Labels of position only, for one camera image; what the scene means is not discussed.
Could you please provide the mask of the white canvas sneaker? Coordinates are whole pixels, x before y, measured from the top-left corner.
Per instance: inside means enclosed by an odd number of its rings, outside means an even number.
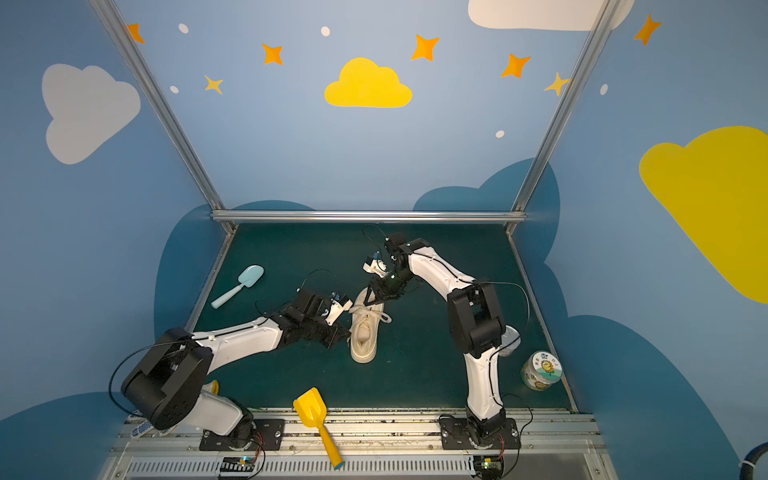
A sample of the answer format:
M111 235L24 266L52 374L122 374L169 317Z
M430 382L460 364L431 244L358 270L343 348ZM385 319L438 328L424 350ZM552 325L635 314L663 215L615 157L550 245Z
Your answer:
M353 304L364 305L364 294L366 288L364 288L356 297ZM352 319L351 325L351 337L350 337L350 353L352 359L360 364L371 362L377 352L377 338L379 324L382 322L366 321L362 324L354 324Z

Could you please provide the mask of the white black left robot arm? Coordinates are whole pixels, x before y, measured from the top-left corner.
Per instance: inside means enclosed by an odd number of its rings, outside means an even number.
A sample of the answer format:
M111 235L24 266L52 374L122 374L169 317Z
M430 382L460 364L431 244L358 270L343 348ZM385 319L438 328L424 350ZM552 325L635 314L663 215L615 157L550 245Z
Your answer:
M157 430L199 427L226 438L231 450L253 450L253 415L241 403L206 390L209 374L298 340L330 348L350 336L349 329L339 323L330 325L313 317L295 321L284 315L208 332L171 328L141 350L144 357L125 378L120 392Z

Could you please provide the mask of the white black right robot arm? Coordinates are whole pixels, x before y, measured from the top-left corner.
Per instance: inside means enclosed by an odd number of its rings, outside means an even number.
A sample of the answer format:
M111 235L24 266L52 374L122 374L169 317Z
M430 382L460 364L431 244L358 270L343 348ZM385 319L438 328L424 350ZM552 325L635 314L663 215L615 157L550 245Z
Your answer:
M423 239L407 241L401 234L385 239L387 266L379 253L366 259L371 274L366 305L394 301L407 283L418 277L445 301L449 331L463 354L468 381L468 435L477 446L491 445L506 426L506 410L499 387L498 357L507 331L494 285L461 272Z

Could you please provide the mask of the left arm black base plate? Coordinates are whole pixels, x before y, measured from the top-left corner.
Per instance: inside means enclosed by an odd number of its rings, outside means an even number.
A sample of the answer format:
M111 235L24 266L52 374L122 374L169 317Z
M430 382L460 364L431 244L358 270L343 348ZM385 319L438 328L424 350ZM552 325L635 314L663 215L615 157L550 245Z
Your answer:
M241 421L228 435L221 436L205 430L200 451L255 452L280 449L285 429L284 419L252 419Z

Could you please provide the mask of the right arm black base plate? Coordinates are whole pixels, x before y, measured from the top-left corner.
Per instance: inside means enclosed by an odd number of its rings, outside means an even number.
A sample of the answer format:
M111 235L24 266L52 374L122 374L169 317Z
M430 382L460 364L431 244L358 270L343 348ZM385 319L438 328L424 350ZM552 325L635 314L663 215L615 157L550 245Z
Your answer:
M520 433L513 419L483 424L472 418L443 414L437 422L444 450L501 450L521 446Z

